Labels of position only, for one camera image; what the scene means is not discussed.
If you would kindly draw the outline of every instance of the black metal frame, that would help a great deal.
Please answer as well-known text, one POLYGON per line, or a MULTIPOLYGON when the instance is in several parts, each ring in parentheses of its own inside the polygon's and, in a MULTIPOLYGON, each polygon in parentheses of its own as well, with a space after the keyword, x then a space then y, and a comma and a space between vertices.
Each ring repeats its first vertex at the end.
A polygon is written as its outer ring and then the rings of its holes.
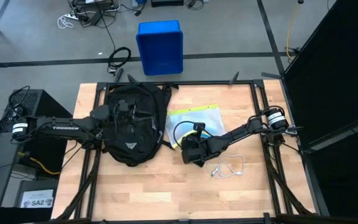
MULTIPOLYGON (((229 81, 213 80, 213 81, 144 82, 144 83, 148 83, 151 85, 171 84, 171 85, 178 85, 178 86, 180 86, 180 85, 228 85, 229 81)), ((110 92, 110 90, 112 90, 113 88, 119 87, 119 86, 130 85, 130 84, 132 84, 132 83, 98 83, 97 87, 96 87, 94 108, 97 107, 97 105, 99 103, 101 90, 103 90, 103 89, 105 90, 104 103, 106 103, 106 101, 108 100, 107 96, 108 96, 108 93, 110 92)), ((260 111, 259 101, 258 101, 258 97, 256 94, 256 91, 257 91, 256 87, 258 87, 258 89, 261 92, 264 108, 269 106, 263 80, 236 80, 233 83, 233 85, 250 85, 251 95, 252 95, 252 99, 254 102, 254 107, 255 107, 256 113, 258 113, 260 111)), ((293 214, 291 203, 295 208, 297 208, 299 213, 311 214, 309 211, 307 211, 305 208, 303 208, 303 206, 301 206, 300 202, 297 201, 296 197, 292 194, 291 190, 287 187, 279 148, 278 147, 273 148, 273 151, 275 154, 275 162, 278 167, 278 169, 276 170, 274 168, 272 160, 270 158, 270 151, 269 151, 270 146, 267 142, 267 139, 263 135, 260 135, 260 140, 261 140, 261 143, 263 146, 265 164, 266 164, 267 175, 268 175, 268 182, 269 182, 270 192, 272 194, 272 203, 273 203, 275 215, 277 216, 277 215, 282 214, 280 204, 278 201, 277 189, 276 189, 276 185, 275 185, 276 182, 283 189, 283 198, 284 198, 284 202, 285 202, 285 208, 286 208, 286 211, 288 214, 290 214, 290 215, 293 214)), ((87 153, 89 153, 89 151, 87 151, 85 154, 84 166, 83 166, 83 170, 81 173, 81 183, 83 183, 83 181, 82 181, 83 177, 86 177, 86 173, 88 171, 89 155, 87 156, 87 153)), ((99 164, 99 160, 100 160, 100 153, 101 153, 101 150, 96 151, 96 154, 99 156, 96 155, 95 159, 97 159, 97 160, 94 161, 98 164, 99 164)), ((90 193, 89 193, 88 209, 87 209, 87 213, 86 213, 86 218, 88 220, 90 220, 92 217, 93 203, 94 203, 94 197, 95 197, 95 193, 96 193, 96 181, 97 181, 97 179, 95 178, 91 184, 91 189, 90 189, 90 193)), ((76 213, 75 213, 76 217, 75 218, 80 218, 81 206, 82 206, 82 202, 80 202, 78 204, 78 207, 76 208, 76 213)), ((214 223, 214 222, 271 223, 272 220, 274 220, 274 218, 270 218, 270 215, 268 213, 264 213, 263 218, 191 220, 191 222, 192 223, 214 223)), ((128 221, 128 222, 114 222, 114 223, 129 223, 129 222, 131 222, 131 223, 189 223, 190 221, 189 220, 148 220, 148 221, 136 221, 136 222, 128 221)))

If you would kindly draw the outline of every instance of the clear plastic bag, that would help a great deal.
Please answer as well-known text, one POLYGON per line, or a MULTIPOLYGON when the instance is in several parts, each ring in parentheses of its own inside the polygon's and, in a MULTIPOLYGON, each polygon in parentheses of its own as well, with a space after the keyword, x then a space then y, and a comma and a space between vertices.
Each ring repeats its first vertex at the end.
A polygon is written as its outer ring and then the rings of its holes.
MULTIPOLYGON (((165 130, 167 131, 170 143, 174 148, 177 147, 177 144, 173 138, 173 129, 182 121, 205 123, 205 130, 213 135, 220 136, 226 133, 222 122, 221 112, 217 104, 171 111, 167 116, 165 130)), ((177 127, 175 137, 180 144, 182 137, 195 132, 196 131, 193 130, 193 124, 182 123, 177 127)), ((201 137, 208 138, 209 135, 203 131, 201 137)))

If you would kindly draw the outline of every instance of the gray concrete floor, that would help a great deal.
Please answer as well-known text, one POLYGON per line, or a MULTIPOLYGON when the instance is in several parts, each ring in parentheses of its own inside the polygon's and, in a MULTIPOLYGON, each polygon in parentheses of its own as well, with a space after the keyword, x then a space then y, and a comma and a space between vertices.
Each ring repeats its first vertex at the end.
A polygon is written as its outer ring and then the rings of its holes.
MULTIPOLYGON (((285 51, 288 25, 296 0, 262 0, 278 51, 285 51)), ((130 6, 130 0, 122 0, 130 6)), ((305 1, 300 6, 290 37, 291 47, 302 47, 327 13, 326 0, 305 1)), ((112 43, 105 29, 59 29, 57 19, 70 12, 64 0, 10 0, 0 20, 0 62, 107 58, 112 43)), ((117 47, 126 46, 139 56, 135 35, 140 22, 179 20, 184 54, 272 52, 257 0, 210 0, 200 11, 185 6, 151 8, 148 4, 136 17, 132 12, 117 14, 109 27, 117 47)), ((281 57, 285 68, 286 57, 281 57)), ((140 62, 124 66, 139 81, 229 80, 264 78, 261 72, 278 74, 273 57, 207 58, 184 61, 178 75, 147 77, 140 62)), ((13 89, 30 85, 45 89, 71 113, 80 83, 112 82, 105 63, 0 68, 0 117, 13 89)))

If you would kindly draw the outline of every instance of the black backpack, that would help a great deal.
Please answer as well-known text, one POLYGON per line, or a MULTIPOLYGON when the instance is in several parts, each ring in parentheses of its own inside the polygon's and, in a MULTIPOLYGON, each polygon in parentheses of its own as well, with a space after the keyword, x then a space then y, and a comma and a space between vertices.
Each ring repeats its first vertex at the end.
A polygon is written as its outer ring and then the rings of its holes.
POLYGON ((103 152, 134 167, 152 159, 161 144, 172 149, 162 139, 171 94, 168 85, 159 88, 145 83, 123 85, 109 93, 112 122, 103 127, 103 152))

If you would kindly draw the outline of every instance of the blue storage box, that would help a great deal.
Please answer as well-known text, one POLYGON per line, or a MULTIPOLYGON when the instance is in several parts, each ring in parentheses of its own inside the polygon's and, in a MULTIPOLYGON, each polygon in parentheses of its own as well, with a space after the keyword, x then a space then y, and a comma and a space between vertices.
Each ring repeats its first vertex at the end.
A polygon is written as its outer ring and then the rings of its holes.
POLYGON ((136 41, 146 75, 183 71, 183 33, 179 21, 142 22, 136 41))

